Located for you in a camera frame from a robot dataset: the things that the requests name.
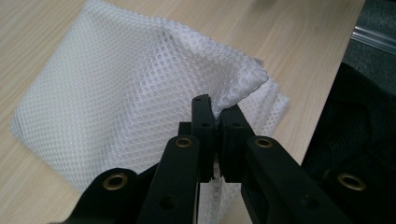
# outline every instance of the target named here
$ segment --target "white mesh cloth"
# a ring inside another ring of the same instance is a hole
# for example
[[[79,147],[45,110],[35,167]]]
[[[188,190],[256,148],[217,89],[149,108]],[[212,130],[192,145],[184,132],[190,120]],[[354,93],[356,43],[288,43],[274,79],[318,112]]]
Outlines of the white mesh cloth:
[[[105,170],[141,173],[158,162],[200,94],[212,98],[215,117],[242,100],[256,134],[270,135],[287,98],[267,80],[246,54],[187,26],[90,0],[21,100],[10,130],[83,191]],[[238,190],[220,177],[203,184],[200,223],[218,222]]]

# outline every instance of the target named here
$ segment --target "black fabric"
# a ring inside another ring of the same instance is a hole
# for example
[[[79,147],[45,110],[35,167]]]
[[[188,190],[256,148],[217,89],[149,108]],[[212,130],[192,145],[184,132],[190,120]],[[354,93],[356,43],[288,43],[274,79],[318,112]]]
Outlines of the black fabric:
[[[319,182],[349,171],[396,198],[396,97],[342,63],[302,166]]]

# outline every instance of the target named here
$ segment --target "table surface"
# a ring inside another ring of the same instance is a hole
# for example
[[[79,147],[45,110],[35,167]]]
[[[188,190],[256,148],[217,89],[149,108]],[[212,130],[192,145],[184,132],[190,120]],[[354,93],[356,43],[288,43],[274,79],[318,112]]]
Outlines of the table surface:
[[[290,98],[273,137],[302,162],[364,0],[108,1],[184,23],[264,61]],[[8,130],[83,1],[0,1],[0,223],[63,221],[79,193]],[[249,223],[239,196],[224,223]]]

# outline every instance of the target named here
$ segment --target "metal strip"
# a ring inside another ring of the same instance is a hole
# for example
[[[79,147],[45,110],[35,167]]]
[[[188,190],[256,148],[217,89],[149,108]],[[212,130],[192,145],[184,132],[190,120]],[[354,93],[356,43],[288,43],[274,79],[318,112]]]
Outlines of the metal strip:
[[[371,46],[376,49],[382,49],[390,54],[396,55],[396,40],[390,36],[377,32],[369,31],[359,26],[355,26],[351,39]]]

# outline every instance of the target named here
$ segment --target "gray carpet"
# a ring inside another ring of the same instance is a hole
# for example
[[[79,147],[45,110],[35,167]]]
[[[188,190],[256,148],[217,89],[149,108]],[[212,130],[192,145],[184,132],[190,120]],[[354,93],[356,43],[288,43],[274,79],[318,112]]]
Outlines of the gray carpet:
[[[396,39],[396,1],[366,0],[357,25]],[[350,40],[343,63],[396,94],[396,55]]]

